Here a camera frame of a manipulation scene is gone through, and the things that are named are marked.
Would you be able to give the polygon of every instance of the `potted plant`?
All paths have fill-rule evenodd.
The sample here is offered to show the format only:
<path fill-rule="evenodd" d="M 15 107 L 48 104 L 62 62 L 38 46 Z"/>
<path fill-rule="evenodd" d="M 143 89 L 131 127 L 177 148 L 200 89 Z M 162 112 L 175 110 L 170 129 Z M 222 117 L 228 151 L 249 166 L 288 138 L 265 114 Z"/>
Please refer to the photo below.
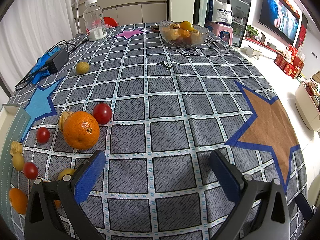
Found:
<path fill-rule="evenodd" d="M 256 36 L 258 35 L 258 30 L 256 30 L 255 28 L 253 28 L 251 25 L 247 26 L 247 30 L 245 32 L 245 35 L 247 37 L 250 37 L 252 39 L 255 39 Z"/>

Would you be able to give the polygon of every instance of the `power adapter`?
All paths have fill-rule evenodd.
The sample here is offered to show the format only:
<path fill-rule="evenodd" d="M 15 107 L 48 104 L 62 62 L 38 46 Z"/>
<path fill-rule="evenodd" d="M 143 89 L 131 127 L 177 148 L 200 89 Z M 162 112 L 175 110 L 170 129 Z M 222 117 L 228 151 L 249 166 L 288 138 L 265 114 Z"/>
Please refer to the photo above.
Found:
<path fill-rule="evenodd" d="M 51 75 L 57 73 L 64 66 L 64 64 L 68 62 L 68 60 L 68 52 L 65 48 L 63 48 L 48 58 L 44 65 Z"/>

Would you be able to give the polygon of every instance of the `fruit bowl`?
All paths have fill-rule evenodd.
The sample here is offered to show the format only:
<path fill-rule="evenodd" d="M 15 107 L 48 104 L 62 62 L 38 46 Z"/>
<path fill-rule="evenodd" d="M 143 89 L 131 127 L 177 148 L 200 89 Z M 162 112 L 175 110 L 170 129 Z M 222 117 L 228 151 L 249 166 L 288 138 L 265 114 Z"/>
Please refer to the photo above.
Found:
<path fill-rule="evenodd" d="M 206 40 L 209 30 L 200 25 L 193 24 L 194 31 L 180 29 L 180 22 L 162 20 L 159 31 L 164 40 L 176 47 L 194 48 Z"/>

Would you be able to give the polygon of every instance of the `white floor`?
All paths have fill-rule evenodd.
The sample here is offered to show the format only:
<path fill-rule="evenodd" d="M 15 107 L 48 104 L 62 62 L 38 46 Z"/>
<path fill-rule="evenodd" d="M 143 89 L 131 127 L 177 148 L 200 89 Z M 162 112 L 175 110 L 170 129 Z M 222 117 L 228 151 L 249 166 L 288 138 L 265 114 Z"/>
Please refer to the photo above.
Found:
<path fill-rule="evenodd" d="M 304 157 L 309 188 L 311 182 L 320 173 L 320 138 L 318 132 L 310 131 L 306 127 L 295 105 L 295 91 L 300 83 L 298 80 L 285 75 L 270 58 L 260 56 L 259 60 L 257 60 L 254 57 L 244 56 L 267 79 L 289 116 Z"/>

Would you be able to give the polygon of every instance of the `plastic bottle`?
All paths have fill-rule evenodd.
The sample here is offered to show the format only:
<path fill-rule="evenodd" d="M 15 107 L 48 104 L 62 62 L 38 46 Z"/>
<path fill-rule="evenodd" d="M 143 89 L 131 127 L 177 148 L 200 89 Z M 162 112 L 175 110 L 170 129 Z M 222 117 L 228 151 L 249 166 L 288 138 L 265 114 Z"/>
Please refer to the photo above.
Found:
<path fill-rule="evenodd" d="M 96 3 L 97 0 L 87 0 L 84 2 L 87 8 L 83 12 L 83 19 L 89 41 L 97 41 L 107 36 L 102 9 Z"/>

